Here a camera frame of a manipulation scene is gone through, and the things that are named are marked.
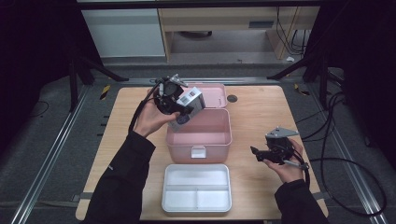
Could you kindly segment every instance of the wire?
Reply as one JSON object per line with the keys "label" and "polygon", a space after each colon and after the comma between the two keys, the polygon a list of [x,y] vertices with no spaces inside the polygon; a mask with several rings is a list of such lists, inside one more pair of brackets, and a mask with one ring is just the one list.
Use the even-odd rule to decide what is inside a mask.
{"label": "wire", "polygon": [[289,147],[283,147],[281,145],[273,145],[273,147],[280,148],[283,152],[286,152],[286,153],[290,154],[291,156],[293,156],[295,159],[297,159],[297,161],[301,165],[301,169],[304,171],[305,184],[309,188],[309,186],[311,185],[311,177],[308,172],[309,165],[308,165],[308,163],[306,163],[304,161],[303,156],[294,147],[291,148],[292,151],[290,150]]}
{"label": "wire", "polygon": [[306,119],[311,119],[311,118],[313,118],[316,114],[318,114],[318,113],[320,113],[320,112],[323,112],[323,110],[320,110],[320,111],[318,111],[317,113],[315,113],[315,114],[313,114],[313,115],[310,115],[310,116],[308,116],[308,117],[306,117],[306,118],[304,118],[304,119],[300,119],[300,120],[296,121],[295,123],[297,124],[297,123],[300,123],[301,121],[304,121],[304,120],[306,120]]}
{"label": "wire", "polygon": [[387,200],[387,195],[386,195],[384,189],[382,188],[382,186],[381,186],[379,180],[378,180],[367,168],[365,168],[364,166],[358,164],[358,163],[355,162],[355,161],[350,161],[350,160],[342,159],[342,158],[330,158],[330,157],[328,157],[328,158],[313,159],[313,160],[309,160],[309,161],[311,161],[311,162],[315,162],[315,161],[320,161],[320,162],[324,162],[324,161],[346,161],[346,162],[350,162],[350,163],[352,163],[352,164],[354,164],[354,165],[359,166],[359,167],[360,167],[367,175],[369,175],[369,176],[374,180],[374,182],[378,185],[378,188],[379,188],[379,190],[381,191],[381,196],[382,196],[382,198],[383,198],[382,207],[381,207],[381,209],[380,209],[379,211],[377,211],[377,212],[375,212],[375,213],[372,213],[372,214],[360,213],[360,212],[357,212],[357,211],[355,211],[355,210],[353,210],[353,209],[350,209],[350,208],[346,207],[345,205],[343,205],[339,200],[337,200],[337,199],[332,195],[332,193],[329,191],[329,189],[328,189],[327,186],[326,186],[325,189],[326,189],[326,191],[329,193],[330,197],[331,197],[336,203],[338,203],[341,207],[345,208],[347,211],[349,211],[349,212],[351,212],[351,213],[353,213],[353,214],[355,214],[355,215],[361,216],[361,217],[374,217],[374,216],[380,215],[380,214],[383,213],[384,210],[386,209],[387,204],[388,204],[388,200]]}
{"label": "wire", "polygon": [[143,107],[148,102],[150,95],[152,93],[154,93],[154,91],[157,89],[157,87],[160,85],[160,83],[161,83],[161,81],[157,81],[157,83],[151,88],[151,90],[147,94],[146,98],[140,102],[139,106],[137,107],[136,111],[134,112],[134,116],[132,117],[131,124],[129,125],[129,128],[128,128],[128,133],[130,133],[131,131],[134,130],[134,125],[136,124],[136,121],[139,118],[140,113],[143,110]]}
{"label": "wire", "polygon": [[40,113],[38,113],[38,114],[36,114],[36,115],[31,115],[31,116],[29,116],[29,118],[35,118],[35,117],[41,116],[41,115],[43,115],[44,113],[46,113],[47,110],[50,108],[50,104],[49,104],[48,102],[45,102],[45,101],[37,101],[37,102],[38,102],[38,103],[45,104],[47,107],[44,109],[44,111],[42,111],[42,112],[40,112]]}
{"label": "wire", "polygon": [[[327,128],[326,128],[325,138],[323,139],[323,143],[322,143],[322,149],[321,149],[320,159],[311,160],[311,161],[320,161],[320,177],[321,177],[321,180],[322,180],[323,187],[325,188],[325,190],[329,193],[330,197],[331,197],[336,203],[338,203],[341,207],[345,208],[348,212],[350,212],[350,213],[352,213],[352,214],[354,214],[354,215],[357,215],[357,216],[360,216],[360,217],[374,217],[374,216],[380,215],[380,214],[385,210],[385,208],[387,207],[387,197],[386,197],[385,191],[382,189],[382,187],[381,187],[379,181],[375,178],[375,176],[374,176],[373,174],[371,174],[370,171],[369,171],[368,169],[366,169],[365,167],[363,167],[362,165],[360,165],[360,164],[358,164],[358,163],[356,163],[356,162],[354,162],[354,161],[349,161],[349,160],[341,159],[341,158],[325,158],[325,157],[324,157],[324,151],[325,151],[324,149],[325,149],[325,146],[326,146],[327,136],[328,136],[328,133],[329,133],[329,130],[330,130],[330,127],[331,127],[330,123],[332,123],[332,114],[333,114],[333,110],[334,110],[335,105],[337,104],[337,97],[338,97],[339,94],[341,94],[341,93],[342,93],[341,91],[338,92],[338,93],[336,93],[334,96],[332,96],[332,98],[331,98],[330,101],[329,101],[329,108],[330,108],[330,109],[329,109],[329,116],[328,116],[328,120],[326,120],[326,123],[328,123],[328,125],[327,125]],[[371,178],[374,179],[375,183],[378,185],[378,187],[379,187],[379,189],[380,189],[380,191],[381,191],[381,195],[382,195],[382,197],[383,197],[383,205],[382,205],[382,208],[381,208],[379,211],[374,212],[374,213],[372,213],[372,214],[366,214],[366,213],[361,213],[361,212],[355,211],[355,210],[353,210],[353,209],[347,208],[347,207],[346,207],[345,205],[343,205],[339,200],[337,200],[337,199],[332,195],[332,192],[331,192],[330,189],[328,188],[328,186],[327,186],[327,184],[326,184],[326,180],[325,180],[325,178],[324,178],[324,168],[323,168],[323,164],[324,164],[324,161],[327,161],[327,160],[351,162],[351,163],[353,163],[353,164],[355,164],[355,165],[358,165],[358,166],[359,166],[361,169],[363,169],[367,174],[369,174],[369,176],[370,176]]]}
{"label": "wire", "polygon": [[323,139],[325,139],[326,137],[330,136],[330,133],[332,133],[332,132],[334,131],[334,129],[335,129],[335,125],[332,126],[332,130],[329,132],[328,135],[325,135],[325,136],[323,136],[323,137],[321,137],[321,138],[317,138],[317,139],[304,140],[303,142],[305,142],[305,143],[306,143],[306,142],[317,142],[317,141],[323,140]]}
{"label": "wire", "polygon": [[[279,33],[278,27],[280,26],[280,29],[282,30],[283,36],[285,36],[285,40],[283,40],[282,36]],[[288,42],[288,38],[285,34],[285,30],[282,27],[282,24],[280,23],[280,19],[279,19],[279,7],[276,7],[276,33],[277,36],[279,37],[280,41],[282,41],[283,46],[285,47],[286,51],[288,52],[288,54],[290,55],[301,55],[301,52],[295,52],[293,51],[293,49],[289,46],[289,42]]]}
{"label": "wire", "polygon": [[[336,96],[339,95],[339,94],[342,94],[342,92],[341,92],[341,91],[340,91],[340,92],[337,92],[333,97],[336,97]],[[301,139],[302,139],[302,140],[305,140],[305,139],[307,139],[307,138],[310,138],[310,137],[314,136],[315,134],[319,133],[321,130],[323,130],[323,129],[326,127],[326,125],[329,123],[329,121],[330,121],[330,120],[329,120],[329,116],[330,116],[331,113],[332,113],[332,111],[329,110],[328,117],[327,117],[326,121],[324,122],[324,124],[323,124],[322,126],[320,126],[320,128],[318,128],[316,131],[314,131],[313,133],[309,134],[308,136],[302,137]]]}
{"label": "wire", "polygon": [[301,55],[304,55],[304,49],[306,47],[306,44],[305,44],[306,30],[304,30],[302,45],[294,44],[294,40],[295,40],[295,37],[297,36],[297,33],[298,33],[298,30],[295,30],[294,34],[293,34],[293,38],[291,39],[291,48],[297,52],[300,52]]}

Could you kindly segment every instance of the floor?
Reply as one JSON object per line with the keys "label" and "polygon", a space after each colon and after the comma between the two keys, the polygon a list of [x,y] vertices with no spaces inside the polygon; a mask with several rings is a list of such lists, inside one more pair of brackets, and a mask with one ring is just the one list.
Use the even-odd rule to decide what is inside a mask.
{"label": "floor", "polygon": [[[302,45],[301,34],[294,45]],[[175,41],[168,64],[108,68],[124,77],[143,79],[175,73],[203,80],[259,77],[245,80],[257,81],[250,84],[283,88],[301,137],[309,136],[326,120],[328,111],[321,108],[317,99],[318,83],[304,83],[301,79],[304,69],[277,83],[265,81],[263,77],[274,75],[292,64],[286,60],[289,56],[297,62],[301,55],[276,59],[264,31],[213,32],[212,36],[177,34]],[[95,83],[92,86],[78,83],[79,92],[86,93],[84,99],[80,98],[83,104],[78,114],[69,113],[70,93],[66,78],[43,88],[32,116],[10,144],[7,156],[0,160],[0,223],[78,223],[75,218],[77,203],[71,199],[83,191],[117,91],[135,85],[115,83],[102,74],[93,73]],[[100,100],[107,84],[111,85],[110,91],[104,100]],[[332,81],[328,88],[328,99],[341,90]],[[318,132],[304,140],[305,150],[310,159],[315,159],[326,148],[326,157],[348,158],[368,167],[385,190],[388,204],[383,214],[362,217],[328,199],[329,220],[335,224],[396,223],[396,172],[378,148],[364,144],[364,134],[354,119],[354,111],[343,104],[343,97],[339,100],[334,106],[334,126],[326,144],[322,145],[324,132]],[[64,125],[70,119],[73,119],[71,129],[66,131]],[[356,166],[349,162],[326,161],[320,167],[319,162],[311,162],[323,191],[323,180],[326,180],[333,196],[348,209],[364,213],[370,209],[377,211],[383,205],[378,184]]]}

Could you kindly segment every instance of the white plastic tray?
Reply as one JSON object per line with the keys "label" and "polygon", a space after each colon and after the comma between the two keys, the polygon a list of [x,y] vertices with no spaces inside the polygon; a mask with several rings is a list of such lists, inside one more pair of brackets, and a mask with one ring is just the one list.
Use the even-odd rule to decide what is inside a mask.
{"label": "white plastic tray", "polygon": [[171,164],[163,182],[163,210],[173,214],[223,214],[231,209],[228,167],[224,164]]}

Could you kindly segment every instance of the black stand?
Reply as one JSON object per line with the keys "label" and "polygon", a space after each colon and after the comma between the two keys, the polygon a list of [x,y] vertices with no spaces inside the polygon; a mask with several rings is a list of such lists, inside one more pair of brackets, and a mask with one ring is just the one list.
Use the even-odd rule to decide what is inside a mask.
{"label": "black stand", "polygon": [[305,82],[312,82],[316,78],[316,74],[320,75],[319,82],[319,101],[323,108],[327,110],[327,79],[328,79],[328,55],[309,54],[309,56],[302,58],[299,62],[286,68],[280,73],[268,77],[268,79],[281,79],[292,71],[307,66],[303,79]]}
{"label": "black stand", "polygon": [[54,32],[56,32],[56,34],[58,34],[58,39],[60,40],[59,44],[63,52],[67,55],[67,60],[69,61],[70,96],[71,96],[70,111],[73,111],[78,103],[77,75],[79,76],[79,78],[81,79],[84,85],[91,85],[94,82],[94,77],[90,71],[91,68],[96,69],[105,76],[108,76],[118,82],[129,80],[129,78],[120,77],[112,73],[111,71],[105,69],[103,65],[100,64],[101,62],[97,51],[95,52],[97,62],[88,59],[87,56],[81,53],[81,50],[78,48],[76,41],[74,41],[74,38],[71,35],[70,29],[67,29],[67,26],[62,20],[62,16],[60,16],[60,14],[64,14],[66,18],[78,16],[81,17],[82,19],[82,14],[79,9],[68,8],[68,9],[61,9],[61,11],[57,11],[57,9],[59,9],[58,7],[50,7],[50,6],[46,6],[46,7],[47,8],[45,8],[45,10],[48,11],[47,14],[49,15],[49,20],[52,21],[51,28],[54,30]]}

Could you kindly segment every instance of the person's right hand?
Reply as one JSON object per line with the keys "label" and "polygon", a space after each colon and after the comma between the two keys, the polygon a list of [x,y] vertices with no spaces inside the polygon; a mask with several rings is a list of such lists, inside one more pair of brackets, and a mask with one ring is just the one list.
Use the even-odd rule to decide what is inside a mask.
{"label": "person's right hand", "polygon": [[[303,155],[303,147],[300,146],[296,141],[292,139],[289,140],[293,144],[294,149],[300,153],[300,155]],[[300,164],[294,156],[290,158],[290,161]],[[282,180],[283,183],[289,183],[294,180],[303,179],[303,170],[298,167],[287,165],[286,163],[279,165],[268,160],[264,160],[263,162],[279,175],[280,180]]]}
{"label": "person's right hand", "polygon": [[134,126],[134,131],[143,137],[157,132],[166,122],[175,120],[180,115],[179,112],[175,112],[171,115],[163,114],[155,105],[152,97],[153,95],[151,94],[150,100],[146,102]]}

